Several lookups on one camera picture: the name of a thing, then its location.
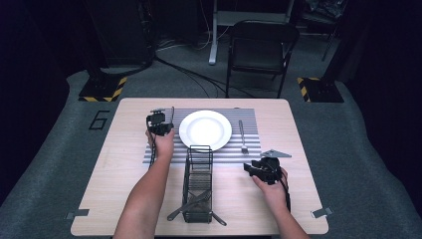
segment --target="striped placemat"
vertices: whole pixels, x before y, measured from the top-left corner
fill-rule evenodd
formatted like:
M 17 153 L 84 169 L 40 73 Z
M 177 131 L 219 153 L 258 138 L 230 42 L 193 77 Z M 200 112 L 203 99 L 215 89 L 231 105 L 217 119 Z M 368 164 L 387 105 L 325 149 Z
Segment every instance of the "striped placemat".
M 220 113 L 229 120 L 232 126 L 232 136 L 222 148 L 213 152 L 214 163 L 242 163 L 251 162 L 251 159 L 259 159 L 261 154 L 261 143 L 258 136 L 257 121 L 255 119 L 254 109 L 174 109 L 174 154 L 173 163 L 185 163 L 187 146 L 182 142 L 179 136 L 179 126 L 183 119 L 197 111 L 213 111 Z M 164 111 L 165 119 L 171 119 L 171 109 Z M 243 154 L 242 138 L 239 129 L 239 120 L 243 122 L 243 131 L 245 133 L 245 143 L 248 146 L 249 154 Z M 143 162 L 149 163 L 151 159 L 151 148 L 146 146 Z

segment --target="hand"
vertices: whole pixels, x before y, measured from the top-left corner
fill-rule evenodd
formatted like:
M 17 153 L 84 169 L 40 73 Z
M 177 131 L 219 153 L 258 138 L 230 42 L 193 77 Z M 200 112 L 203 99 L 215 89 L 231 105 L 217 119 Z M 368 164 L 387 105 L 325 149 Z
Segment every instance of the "hand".
M 284 175 L 282 181 L 286 186 L 288 186 L 288 173 L 283 168 L 282 172 Z M 264 193 L 264 198 L 273 214 L 280 210 L 288 210 L 286 205 L 286 192 L 280 181 L 276 181 L 275 184 L 269 185 L 255 175 L 252 176 L 252 179 Z
M 146 136 L 148 137 L 148 143 L 149 146 L 152 146 L 152 142 L 155 140 L 155 150 L 156 150 L 156 157 L 157 158 L 169 158 L 171 159 L 173 157 L 173 151 L 174 151 L 174 128 L 171 129 L 171 131 L 166 134 L 165 136 L 156 135 L 154 133 L 149 134 L 149 131 L 147 130 L 145 132 Z

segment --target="white plate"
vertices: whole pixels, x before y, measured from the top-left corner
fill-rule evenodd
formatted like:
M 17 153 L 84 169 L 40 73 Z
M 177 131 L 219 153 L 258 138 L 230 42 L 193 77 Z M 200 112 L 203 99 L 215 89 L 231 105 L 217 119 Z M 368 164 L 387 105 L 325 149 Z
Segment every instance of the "white plate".
M 209 145 L 217 150 L 226 145 L 232 135 L 232 126 L 223 115 L 211 111 L 190 114 L 179 127 L 179 135 L 186 146 Z

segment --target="right hand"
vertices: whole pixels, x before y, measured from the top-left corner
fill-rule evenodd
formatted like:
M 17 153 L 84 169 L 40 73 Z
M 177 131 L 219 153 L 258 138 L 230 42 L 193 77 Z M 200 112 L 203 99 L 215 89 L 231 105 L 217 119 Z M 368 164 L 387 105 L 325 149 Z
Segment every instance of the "right hand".
M 288 173 L 282 168 L 283 172 L 283 183 L 288 186 Z M 269 185 L 263 182 L 259 177 L 252 176 L 255 184 L 261 189 L 264 193 L 265 201 L 267 205 L 270 207 L 270 210 L 274 213 L 280 210 L 288 210 L 286 204 L 286 192 L 283 188 L 283 185 L 280 181 L 276 181 L 275 184 Z

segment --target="knife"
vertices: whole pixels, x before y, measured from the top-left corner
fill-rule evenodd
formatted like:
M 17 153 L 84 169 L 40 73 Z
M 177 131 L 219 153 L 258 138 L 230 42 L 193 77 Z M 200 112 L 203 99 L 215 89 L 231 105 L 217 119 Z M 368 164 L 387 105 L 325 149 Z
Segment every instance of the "knife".
M 167 216 L 168 221 L 172 221 L 180 212 L 184 212 L 189 210 L 194 205 L 198 204 L 201 201 L 205 201 L 209 199 L 209 196 L 211 195 L 211 190 L 208 189 L 201 194 L 199 194 L 197 197 L 195 197 L 192 201 L 184 204 L 183 206 L 177 208 L 175 211 L 170 213 L 170 215 Z

